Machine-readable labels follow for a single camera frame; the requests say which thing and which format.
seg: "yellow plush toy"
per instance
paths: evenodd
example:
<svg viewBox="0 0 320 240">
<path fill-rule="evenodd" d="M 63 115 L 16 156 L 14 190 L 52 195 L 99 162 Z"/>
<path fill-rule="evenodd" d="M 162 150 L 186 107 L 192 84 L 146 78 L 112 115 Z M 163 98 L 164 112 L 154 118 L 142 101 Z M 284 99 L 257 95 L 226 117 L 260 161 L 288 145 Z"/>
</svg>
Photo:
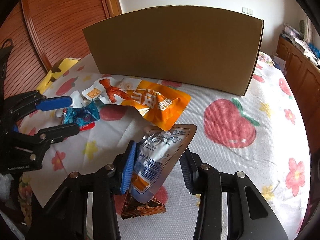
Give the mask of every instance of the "yellow plush toy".
<svg viewBox="0 0 320 240">
<path fill-rule="evenodd" d="M 39 90 L 40 94 L 42 94 L 78 61 L 79 58 L 65 58 L 59 60 L 52 66 L 51 70 L 49 70 L 36 89 Z"/>
</svg>

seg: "yellow star pattern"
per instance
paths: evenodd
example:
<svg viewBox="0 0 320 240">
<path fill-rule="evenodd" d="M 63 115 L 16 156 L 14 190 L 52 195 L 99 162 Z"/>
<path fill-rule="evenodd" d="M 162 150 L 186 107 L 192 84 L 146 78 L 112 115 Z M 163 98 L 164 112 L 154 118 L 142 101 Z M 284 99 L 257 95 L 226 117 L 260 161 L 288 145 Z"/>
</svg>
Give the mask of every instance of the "yellow star pattern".
<svg viewBox="0 0 320 240">
<path fill-rule="evenodd" d="M 196 206 L 199 207 L 200 206 L 200 198 L 201 198 L 201 194 L 197 194 L 196 198 L 198 198 L 199 200 L 196 203 Z"/>
<path fill-rule="evenodd" d="M 262 186 L 261 195 L 265 198 L 265 200 L 272 200 L 275 197 L 275 195 L 272 192 L 272 185 Z"/>
<path fill-rule="evenodd" d="M 50 118 L 54 118 L 55 117 L 55 112 L 56 112 L 56 110 L 52 110 L 52 111 L 50 111 L 50 115 L 49 115 L 49 117 Z"/>
<path fill-rule="evenodd" d="M 260 111 L 266 112 L 267 117 L 271 117 L 271 114 L 274 112 L 270 109 L 270 106 L 267 103 L 260 103 L 261 107 L 259 108 Z"/>
<path fill-rule="evenodd" d="M 83 81 L 83 82 L 86 82 L 87 80 L 90 80 L 90 79 L 91 79 L 91 75 L 85 76 L 85 77 L 82 79 L 82 81 Z"/>
<path fill-rule="evenodd" d="M 93 154 L 98 151 L 96 143 L 96 141 L 87 142 L 85 144 L 84 150 L 82 151 L 84 155 L 87 155 L 90 161 L 93 160 Z"/>
</svg>

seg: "blue candy wrapper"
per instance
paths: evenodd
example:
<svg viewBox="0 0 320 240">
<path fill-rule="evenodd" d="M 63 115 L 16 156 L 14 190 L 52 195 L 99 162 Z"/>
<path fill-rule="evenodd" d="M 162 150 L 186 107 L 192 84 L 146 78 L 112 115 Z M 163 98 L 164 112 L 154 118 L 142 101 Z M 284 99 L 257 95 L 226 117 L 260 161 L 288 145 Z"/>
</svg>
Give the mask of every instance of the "blue candy wrapper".
<svg viewBox="0 0 320 240">
<path fill-rule="evenodd" d="M 68 107 L 63 124 L 75 122 L 78 126 L 90 124 L 100 119 L 98 108 L 92 100 L 86 107 L 72 108 Z"/>
</svg>

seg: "wooden cabinet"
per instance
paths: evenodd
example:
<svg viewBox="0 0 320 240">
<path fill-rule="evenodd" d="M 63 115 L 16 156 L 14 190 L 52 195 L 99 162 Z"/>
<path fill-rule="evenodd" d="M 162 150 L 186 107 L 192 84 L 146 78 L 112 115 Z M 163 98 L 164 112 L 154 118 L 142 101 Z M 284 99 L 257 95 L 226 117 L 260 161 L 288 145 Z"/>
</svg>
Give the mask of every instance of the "wooden cabinet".
<svg viewBox="0 0 320 240">
<path fill-rule="evenodd" d="M 293 94 L 296 94 L 299 90 L 300 84 L 302 82 L 301 77 L 305 71 L 305 63 L 307 59 L 303 56 L 302 53 L 296 48 L 291 48 L 289 52 L 289 57 L 287 58 L 285 68 L 287 74 L 285 76 L 287 82 L 291 85 L 291 91 Z"/>
<path fill-rule="evenodd" d="M 320 70 L 294 45 L 279 38 L 278 57 L 285 60 L 285 76 L 305 124 L 311 153 L 320 149 Z"/>
<path fill-rule="evenodd" d="M 279 38 L 279 43 L 277 47 L 277 54 L 278 57 L 287 61 L 287 58 L 289 57 L 291 43 L 286 41 L 285 39 Z"/>
<path fill-rule="evenodd" d="M 302 79 L 300 79 L 300 87 L 295 93 L 295 98 L 303 121 L 308 123 L 310 117 L 320 106 L 320 73 L 315 73 L 313 67 L 307 63 L 300 76 Z"/>
</svg>

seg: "silver snack pouch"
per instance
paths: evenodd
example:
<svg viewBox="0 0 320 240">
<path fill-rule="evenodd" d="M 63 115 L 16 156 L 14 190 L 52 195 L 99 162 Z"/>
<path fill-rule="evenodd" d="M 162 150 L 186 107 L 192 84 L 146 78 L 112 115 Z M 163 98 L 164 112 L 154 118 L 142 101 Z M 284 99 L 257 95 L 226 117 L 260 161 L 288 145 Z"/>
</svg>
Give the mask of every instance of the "silver snack pouch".
<svg viewBox="0 0 320 240">
<path fill-rule="evenodd" d="M 130 194 L 146 203 L 158 192 L 196 133 L 194 124 L 175 124 L 169 131 L 149 128 L 137 152 Z"/>
</svg>

